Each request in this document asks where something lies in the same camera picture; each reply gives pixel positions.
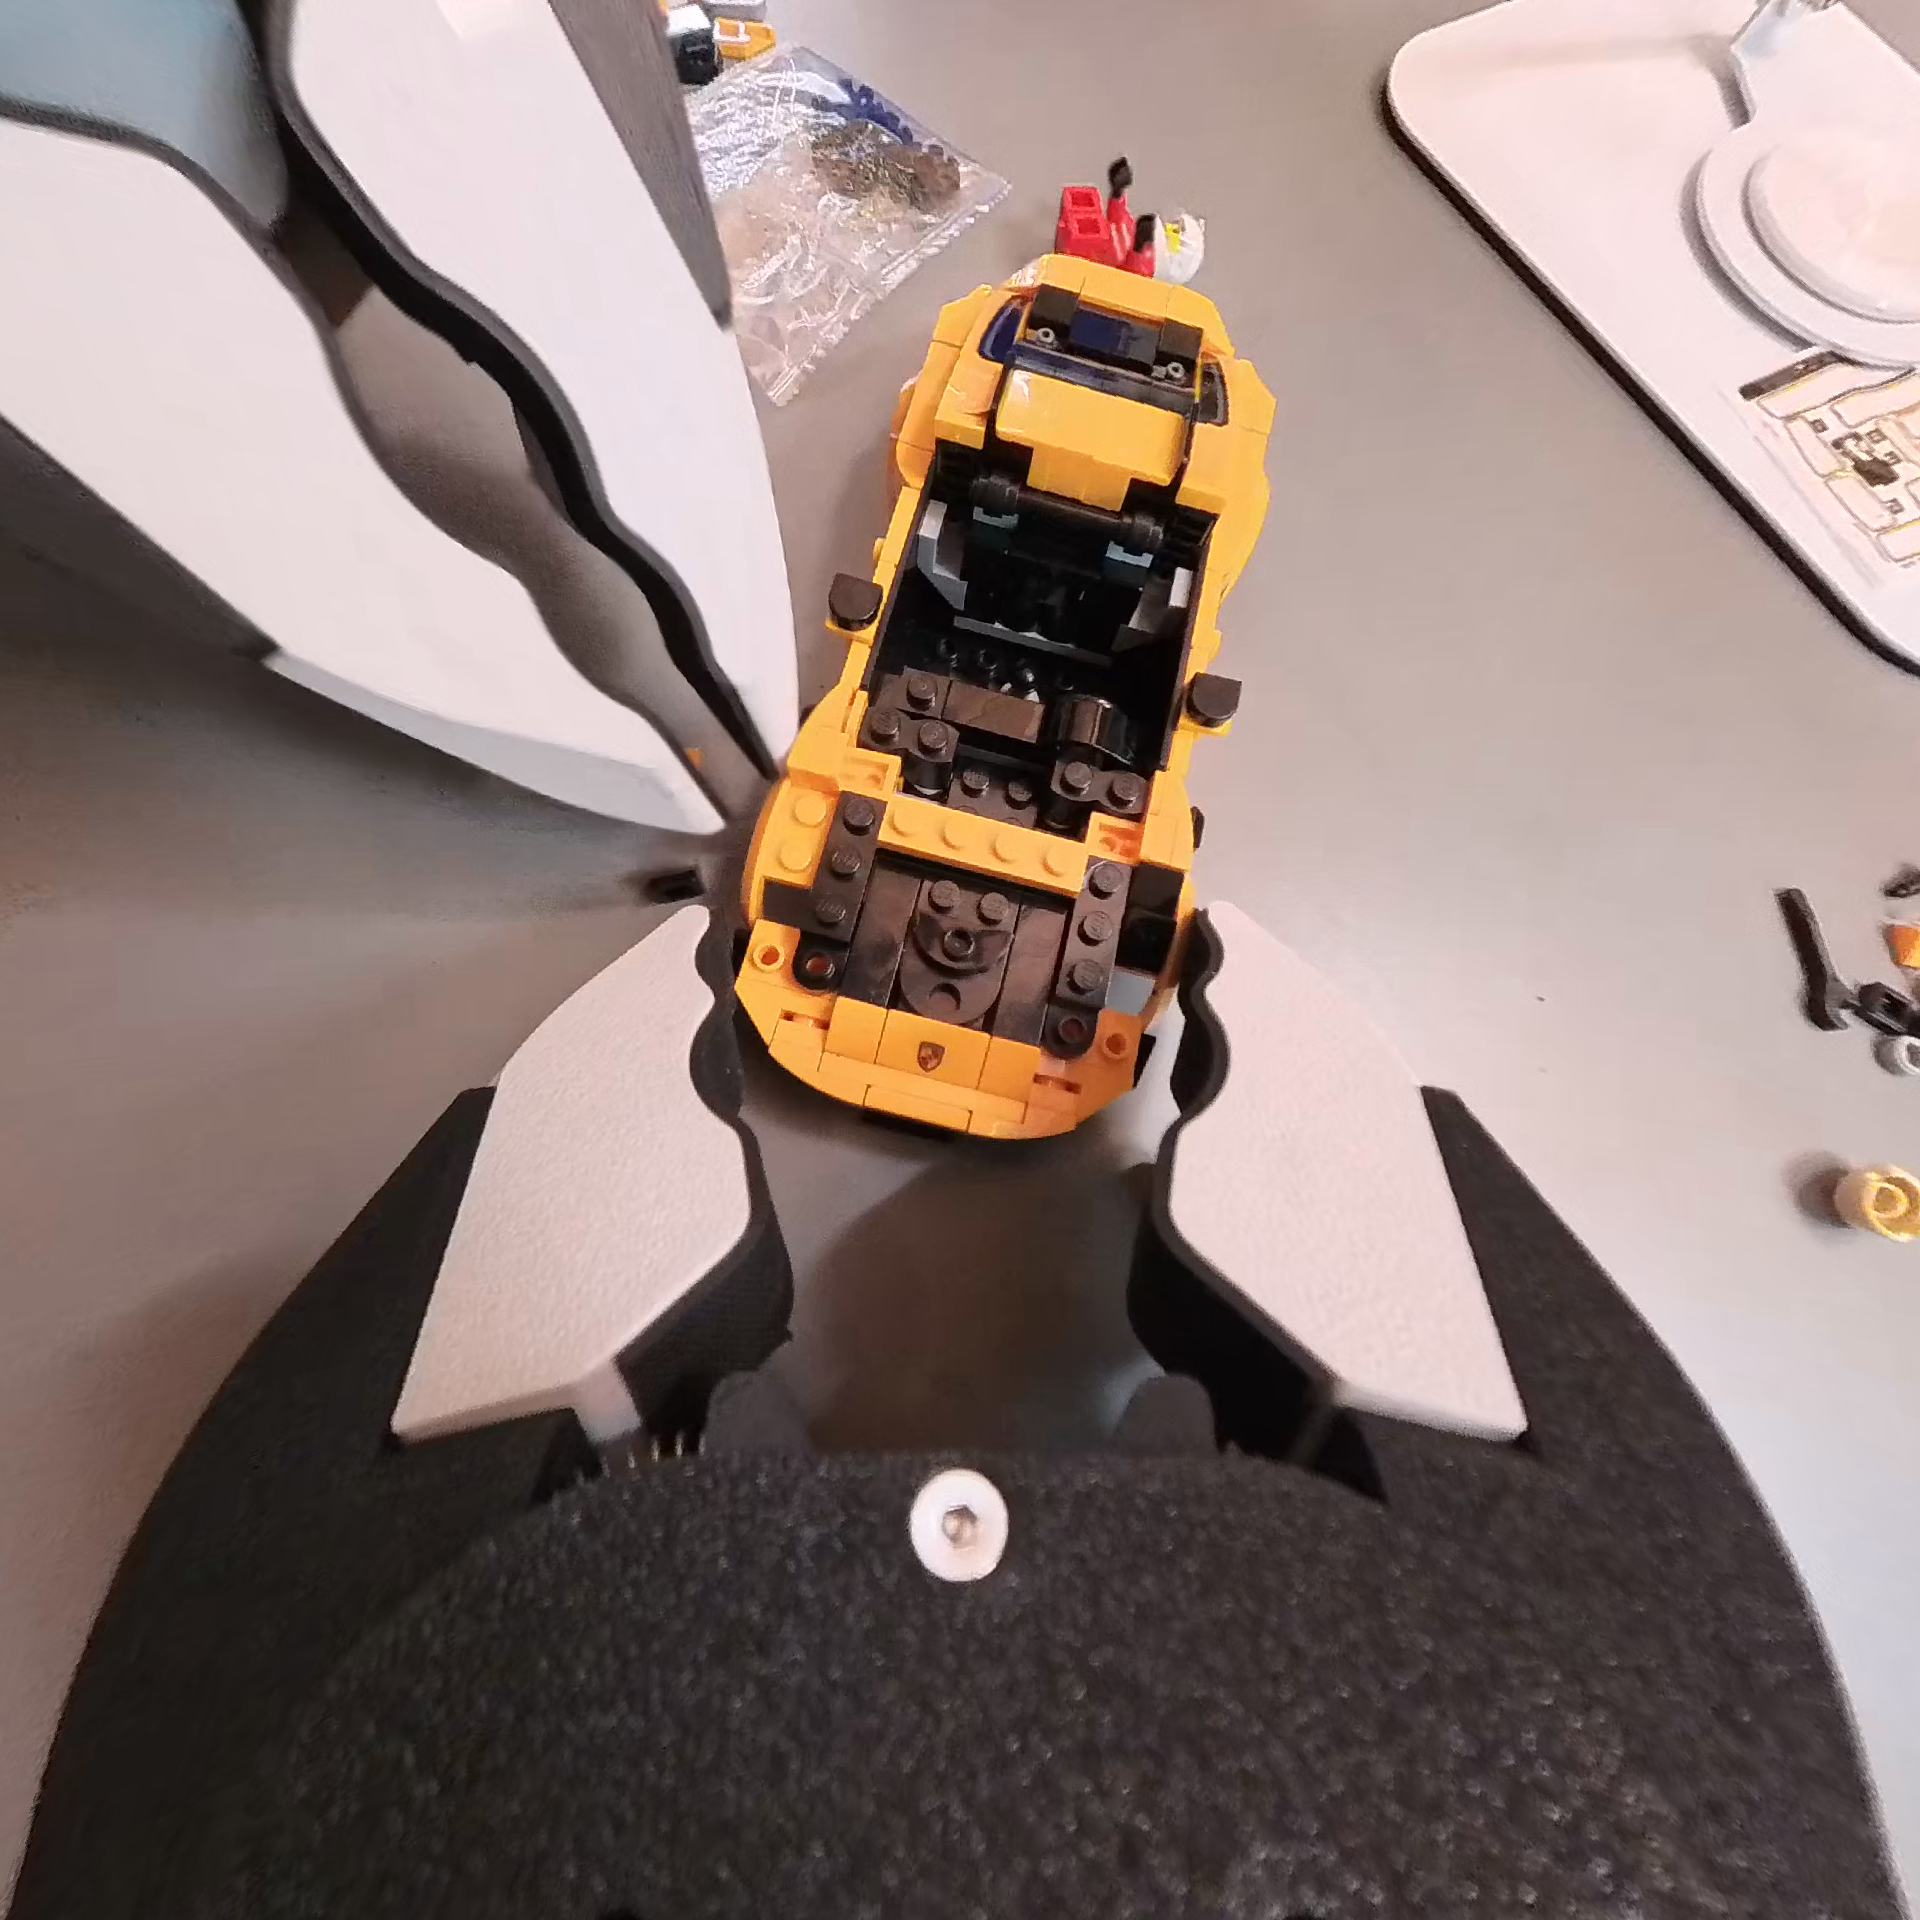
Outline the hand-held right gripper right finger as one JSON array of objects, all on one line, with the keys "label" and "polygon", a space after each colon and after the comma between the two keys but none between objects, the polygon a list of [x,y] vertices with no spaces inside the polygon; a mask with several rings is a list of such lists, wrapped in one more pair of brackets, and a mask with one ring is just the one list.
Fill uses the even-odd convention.
[{"label": "hand-held right gripper right finger", "polygon": [[1356,996],[1229,902],[1191,923],[1174,1123],[1127,1312],[1212,1445],[1374,1414],[1527,1430],[1425,1088]]}]

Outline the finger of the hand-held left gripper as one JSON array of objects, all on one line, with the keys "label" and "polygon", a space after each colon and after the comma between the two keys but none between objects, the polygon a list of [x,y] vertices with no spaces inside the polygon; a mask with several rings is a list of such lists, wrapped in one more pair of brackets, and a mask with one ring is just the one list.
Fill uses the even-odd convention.
[{"label": "finger of the hand-held left gripper", "polygon": [[273,95],[349,247],[535,431],[761,778],[799,725],[753,384],[549,3],[273,4]]},{"label": "finger of the hand-held left gripper", "polygon": [[182,157],[5,107],[5,423],[265,645],[270,671],[549,799],[725,816],[535,597],[378,460],[305,288]]}]

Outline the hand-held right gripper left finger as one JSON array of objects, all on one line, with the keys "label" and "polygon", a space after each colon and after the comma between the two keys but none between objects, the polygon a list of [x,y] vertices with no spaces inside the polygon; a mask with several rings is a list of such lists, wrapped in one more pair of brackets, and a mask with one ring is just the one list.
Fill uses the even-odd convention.
[{"label": "hand-held right gripper left finger", "polygon": [[740,1116],[731,941],[661,919],[492,1085],[393,1407],[403,1442],[538,1413],[693,1445],[787,1339],[793,1270]]}]

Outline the yellow lego car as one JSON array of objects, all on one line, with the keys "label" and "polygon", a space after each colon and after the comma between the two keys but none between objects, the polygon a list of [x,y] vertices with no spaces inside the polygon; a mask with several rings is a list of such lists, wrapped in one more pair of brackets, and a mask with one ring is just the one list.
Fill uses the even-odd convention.
[{"label": "yellow lego car", "polygon": [[737,1000],[804,1088],[1037,1141],[1137,1085],[1194,916],[1194,748],[1241,702],[1218,629],[1274,419],[1181,285],[1049,253],[945,308],[740,882]]}]

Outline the pile of yellow black lego pieces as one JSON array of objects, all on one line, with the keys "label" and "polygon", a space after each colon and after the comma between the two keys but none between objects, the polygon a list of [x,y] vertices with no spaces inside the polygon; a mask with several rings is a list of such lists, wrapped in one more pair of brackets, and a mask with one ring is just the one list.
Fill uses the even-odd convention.
[{"label": "pile of yellow black lego pieces", "polygon": [[716,82],[729,63],[771,55],[777,31],[764,18],[761,4],[725,12],[706,3],[658,3],[662,34],[683,86]]}]

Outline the red lego minifigure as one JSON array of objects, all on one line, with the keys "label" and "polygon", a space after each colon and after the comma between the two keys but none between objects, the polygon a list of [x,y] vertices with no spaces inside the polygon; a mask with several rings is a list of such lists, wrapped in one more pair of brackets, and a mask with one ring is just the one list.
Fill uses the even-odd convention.
[{"label": "red lego minifigure", "polygon": [[1159,215],[1130,202],[1137,171],[1117,156],[1107,186],[1070,182],[1062,188],[1053,234],[1053,253],[1077,255],[1142,278],[1186,285],[1206,255],[1205,221],[1180,210]]}]

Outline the black lego wrench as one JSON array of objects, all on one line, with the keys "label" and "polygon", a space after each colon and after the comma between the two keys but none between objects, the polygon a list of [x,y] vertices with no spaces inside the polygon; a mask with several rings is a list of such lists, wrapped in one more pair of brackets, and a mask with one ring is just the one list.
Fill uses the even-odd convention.
[{"label": "black lego wrench", "polygon": [[1797,886],[1779,890],[1774,901],[1798,968],[1804,1019],[1822,1034],[1845,1030],[1855,1013],[1855,986],[1835,968],[1818,911]]}]

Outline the cluster of small lego pieces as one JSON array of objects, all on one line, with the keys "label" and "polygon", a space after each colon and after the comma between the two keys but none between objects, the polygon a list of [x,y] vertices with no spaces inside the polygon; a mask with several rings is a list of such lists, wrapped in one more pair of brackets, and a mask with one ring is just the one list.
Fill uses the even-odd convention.
[{"label": "cluster of small lego pieces", "polygon": [[1906,861],[1882,886],[1889,916],[1882,923],[1895,980],[1867,980],[1855,989],[1855,1014],[1875,1038],[1882,1070],[1918,1077],[1918,863]]}]

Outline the lego sticker sheet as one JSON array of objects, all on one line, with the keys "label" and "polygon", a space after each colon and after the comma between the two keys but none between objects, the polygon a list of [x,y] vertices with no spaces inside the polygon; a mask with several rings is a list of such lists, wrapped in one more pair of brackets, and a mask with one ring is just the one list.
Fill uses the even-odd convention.
[{"label": "lego sticker sheet", "polygon": [[1916,574],[1916,366],[1804,352],[1740,384],[1735,406],[1867,578]]}]

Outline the clear plastic parts bag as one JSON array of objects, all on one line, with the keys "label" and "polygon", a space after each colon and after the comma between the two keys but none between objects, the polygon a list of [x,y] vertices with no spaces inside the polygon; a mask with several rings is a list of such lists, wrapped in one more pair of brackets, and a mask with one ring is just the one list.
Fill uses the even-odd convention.
[{"label": "clear plastic parts bag", "polygon": [[804,47],[689,94],[740,358],[773,404],[1011,186]]}]

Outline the white book stand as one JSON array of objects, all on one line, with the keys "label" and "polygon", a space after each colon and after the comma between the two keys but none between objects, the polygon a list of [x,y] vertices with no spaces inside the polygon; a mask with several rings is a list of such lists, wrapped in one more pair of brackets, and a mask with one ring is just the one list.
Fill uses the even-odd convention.
[{"label": "white book stand", "polygon": [[1916,63],[1847,4],[1515,3],[1394,55],[1414,160],[1878,655],[1918,567],[1867,578],[1737,411],[1833,350],[1918,367]]}]

